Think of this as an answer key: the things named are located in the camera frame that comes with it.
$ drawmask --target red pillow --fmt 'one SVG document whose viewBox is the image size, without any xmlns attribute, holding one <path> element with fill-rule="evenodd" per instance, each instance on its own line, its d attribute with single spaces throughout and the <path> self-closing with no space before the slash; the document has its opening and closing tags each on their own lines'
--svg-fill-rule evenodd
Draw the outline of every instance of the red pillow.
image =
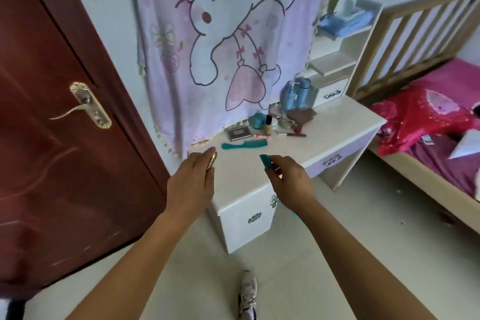
<svg viewBox="0 0 480 320">
<path fill-rule="evenodd" d="M 423 87 L 408 87 L 370 106 L 388 120 L 381 127 L 380 156 L 404 152 L 423 135 L 464 133 L 477 129 L 478 119 L 452 99 Z"/>
</svg>

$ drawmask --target person's right arm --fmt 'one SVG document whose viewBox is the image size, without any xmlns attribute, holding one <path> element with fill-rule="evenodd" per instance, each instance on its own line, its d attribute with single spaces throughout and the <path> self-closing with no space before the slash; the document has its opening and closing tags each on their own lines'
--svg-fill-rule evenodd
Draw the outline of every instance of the person's right arm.
<svg viewBox="0 0 480 320">
<path fill-rule="evenodd" d="M 270 159 L 282 172 L 280 178 L 275 171 L 265 169 L 275 193 L 308 227 L 357 319 L 436 319 L 315 199 L 301 165 L 291 157 Z"/>
</svg>

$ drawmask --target sneaker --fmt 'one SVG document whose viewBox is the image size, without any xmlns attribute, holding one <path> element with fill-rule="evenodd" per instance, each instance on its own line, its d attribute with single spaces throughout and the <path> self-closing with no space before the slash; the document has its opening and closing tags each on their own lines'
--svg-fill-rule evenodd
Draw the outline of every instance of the sneaker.
<svg viewBox="0 0 480 320">
<path fill-rule="evenodd" d="M 249 270 L 244 270 L 238 293 L 238 318 L 248 312 L 251 320 L 257 320 L 257 279 Z"/>
</svg>

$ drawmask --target purple bed sheet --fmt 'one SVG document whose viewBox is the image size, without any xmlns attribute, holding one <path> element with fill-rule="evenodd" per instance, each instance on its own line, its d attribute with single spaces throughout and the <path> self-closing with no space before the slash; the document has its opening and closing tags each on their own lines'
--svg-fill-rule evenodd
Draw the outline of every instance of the purple bed sheet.
<svg viewBox="0 0 480 320">
<path fill-rule="evenodd" d="M 431 138 L 434 145 L 426 145 L 420 141 L 411 146 L 406 153 L 468 196 L 475 198 L 475 177 L 480 167 L 480 153 L 448 159 L 458 142 L 447 135 L 435 135 Z"/>
</svg>

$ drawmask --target drawer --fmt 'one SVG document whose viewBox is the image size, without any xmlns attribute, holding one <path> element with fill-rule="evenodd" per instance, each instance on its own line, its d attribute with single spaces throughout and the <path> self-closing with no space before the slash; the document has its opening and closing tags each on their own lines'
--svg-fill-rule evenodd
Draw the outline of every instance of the drawer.
<svg viewBox="0 0 480 320">
<path fill-rule="evenodd" d="M 347 86 L 349 81 L 348 76 L 341 80 L 333 81 L 328 85 L 323 85 L 315 89 L 315 100 L 313 102 L 313 107 L 322 105 L 332 101 L 335 98 L 343 95 L 343 91 Z"/>
<path fill-rule="evenodd" d="M 305 170 L 308 173 L 308 176 L 310 178 L 314 178 L 315 176 L 320 174 L 323 170 L 326 170 L 327 168 L 335 166 L 339 162 L 342 162 L 342 160 L 345 159 L 345 157 L 348 157 L 351 154 L 358 152 L 370 142 L 373 135 L 374 135 L 374 131 L 371 131 L 361 136 L 357 140 L 351 142 L 350 144 L 347 144 L 346 146 L 340 148 L 336 152 L 308 166 L 307 168 L 305 168 Z"/>
<path fill-rule="evenodd" d="M 278 198 L 268 185 L 219 213 L 219 226 L 229 254 L 270 229 L 277 203 Z"/>
</svg>

